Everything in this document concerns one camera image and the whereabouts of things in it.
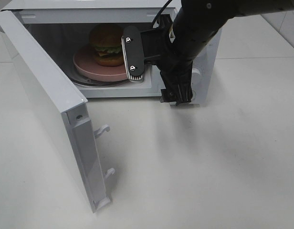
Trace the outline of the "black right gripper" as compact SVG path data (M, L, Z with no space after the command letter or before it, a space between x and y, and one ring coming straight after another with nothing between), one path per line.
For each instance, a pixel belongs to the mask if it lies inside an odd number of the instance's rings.
M150 63L160 70L165 89L161 89L162 103L176 105L190 103L192 62L191 44L194 30L190 17L178 14L174 21L169 15L159 17L159 26L139 33L139 63Z

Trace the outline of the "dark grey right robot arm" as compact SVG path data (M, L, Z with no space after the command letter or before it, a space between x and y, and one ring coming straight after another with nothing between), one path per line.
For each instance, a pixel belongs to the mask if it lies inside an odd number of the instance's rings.
M140 35L145 61L158 67L165 85L161 102L205 100L210 77L193 89L193 62L229 19L289 10L294 0L183 0L173 21L157 14L159 26Z

